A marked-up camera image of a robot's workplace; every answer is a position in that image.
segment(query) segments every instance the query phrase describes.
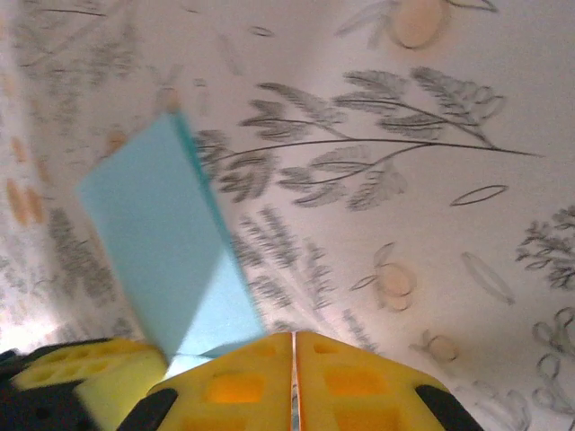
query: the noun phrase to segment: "yellow plastic part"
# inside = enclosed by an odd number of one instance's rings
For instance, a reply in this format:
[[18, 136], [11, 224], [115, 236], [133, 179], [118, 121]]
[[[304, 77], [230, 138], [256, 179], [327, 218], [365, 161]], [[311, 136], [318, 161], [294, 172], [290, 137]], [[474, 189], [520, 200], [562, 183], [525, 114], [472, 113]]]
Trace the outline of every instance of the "yellow plastic part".
[[167, 371], [163, 355], [154, 348], [125, 357], [109, 371], [85, 380], [74, 389], [101, 431], [116, 430]]
[[82, 381], [74, 391], [102, 431], [115, 430], [167, 370], [153, 346], [112, 339], [62, 347], [40, 357], [12, 379], [21, 391]]
[[312, 332], [296, 335], [301, 431], [444, 431], [415, 388], [433, 377]]
[[178, 398], [158, 431], [289, 431], [291, 334], [279, 333], [156, 385]]
[[102, 343], [62, 347], [48, 353], [17, 374], [12, 383], [21, 391], [85, 380], [131, 358], [131, 354], [156, 350], [147, 344], [128, 339], [112, 339]]

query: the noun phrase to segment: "botanical wallpaper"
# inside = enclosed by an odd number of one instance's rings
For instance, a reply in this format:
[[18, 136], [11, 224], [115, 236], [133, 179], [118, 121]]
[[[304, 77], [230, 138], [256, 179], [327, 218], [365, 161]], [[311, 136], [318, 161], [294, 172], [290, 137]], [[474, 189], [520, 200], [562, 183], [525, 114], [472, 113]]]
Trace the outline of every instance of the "botanical wallpaper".
[[141, 337], [75, 186], [195, 131], [269, 331], [575, 429], [575, 4], [20, 0], [0, 15], [0, 350]]

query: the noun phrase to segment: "fern sketch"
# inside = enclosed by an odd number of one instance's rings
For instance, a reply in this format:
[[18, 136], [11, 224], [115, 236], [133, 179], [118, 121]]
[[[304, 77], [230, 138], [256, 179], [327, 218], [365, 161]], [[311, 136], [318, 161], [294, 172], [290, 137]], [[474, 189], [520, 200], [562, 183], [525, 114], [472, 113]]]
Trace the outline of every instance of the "fern sketch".
[[[233, 193], [234, 202], [256, 199], [279, 177], [278, 186], [299, 195], [293, 200], [296, 206], [318, 207], [345, 198], [349, 210], [364, 211], [407, 191], [396, 160], [412, 151], [446, 148], [537, 156], [500, 148], [489, 139], [485, 125], [501, 112], [505, 98], [488, 86], [460, 81], [427, 67], [412, 69], [411, 80], [375, 70], [348, 72], [344, 79], [355, 90], [331, 101], [284, 84], [260, 84], [284, 101], [252, 101], [258, 115], [240, 124], [258, 128], [257, 137], [273, 145], [236, 152], [221, 131], [200, 132], [200, 157], [219, 190]], [[424, 110], [405, 101], [409, 83], [417, 84], [416, 91], [431, 95], [438, 109]], [[288, 118], [285, 102], [302, 116]], [[347, 136], [338, 130], [349, 114], [361, 112], [374, 115], [382, 136]], [[463, 133], [470, 143], [450, 142], [451, 131]], [[327, 138], [310, 138], [313, 133]], [[369, 153], [391, 144], [402, 147], [371, 161]], [[306, 165], [280, 166], [281, 151], [304, 145], [329, 145], [332, 149]], [[355, 190], [348, 190], [352, 178], [363, 181]]]
[[[383, 0], [370, 4], [345, 21], [335, 35], [344, 37], [367, 25], [373, 25], [368, 48], [377, 48], [383, 33], [397, 46], [425, 49], [435, 43], [451, 21], [452, 8], [496, 13], [490, 0]], [[414, 31], [413, 22], [418, 22]]]
[[553, 354], [546, 354], [537, 363], [536, 371], [544, 386], [533, 392], [535, 405], [570, 419], [571, 425], [568, 431], [572, 431], [575, 429], [575, 404], [567, 396], [559, 381], [561, 359]]
[[307, 325], [333, 335], [322, 315], [335, 291], [323, 249], [311, 239], [300, 241], [273, 207], [264, 207], [258, 217], [243, 215], [232, 239], [261, 308], [295, 310]]
[[546, 269], [551, 289], [575, 290], [575, 206], [559, 210], [553, 222], [534, 221], [517, 248], [517, 261], [526, 269]]
[[387, 262], [394, 245], [390, 242], [379, 249], [374, 255], [374, 274], [361, 278], [349, 290], [371, 286], [379, 308], [402, 312], [411, 307], [411, 293], [417, 286], [417, 278], [403, 265]]

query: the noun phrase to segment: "rectangular hole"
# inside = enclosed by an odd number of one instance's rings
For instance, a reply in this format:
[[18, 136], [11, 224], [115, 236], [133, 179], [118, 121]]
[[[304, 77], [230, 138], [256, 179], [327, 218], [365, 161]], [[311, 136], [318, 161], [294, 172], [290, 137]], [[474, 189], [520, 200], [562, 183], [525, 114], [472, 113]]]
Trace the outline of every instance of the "rectangular hole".
[[403, 431], [398, 408], [336, 409], [339, 431]]
[[181, 431], [245, 431], [247, 422], [242, 418], [186, 419]]
[[368, 368], [336, 366], [327, 369], [323, 378], [330, 394], [338, 397], [377, 395], [385, 392], [381, 376]]
[[256, 373], [228, 373], [214, 376], [208, 384], [206, 401], [218, 403], [258, 402], [264, 379]]

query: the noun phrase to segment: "light blue foam block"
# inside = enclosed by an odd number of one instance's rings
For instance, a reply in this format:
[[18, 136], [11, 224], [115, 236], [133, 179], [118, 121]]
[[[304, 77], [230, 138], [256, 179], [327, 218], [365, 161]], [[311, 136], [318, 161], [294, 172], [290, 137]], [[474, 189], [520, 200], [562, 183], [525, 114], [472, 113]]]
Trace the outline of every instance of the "light blue foam block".
[[264, 335], [181, 114], [164, 114], [78, 187], [144, 332], [173, 358]]

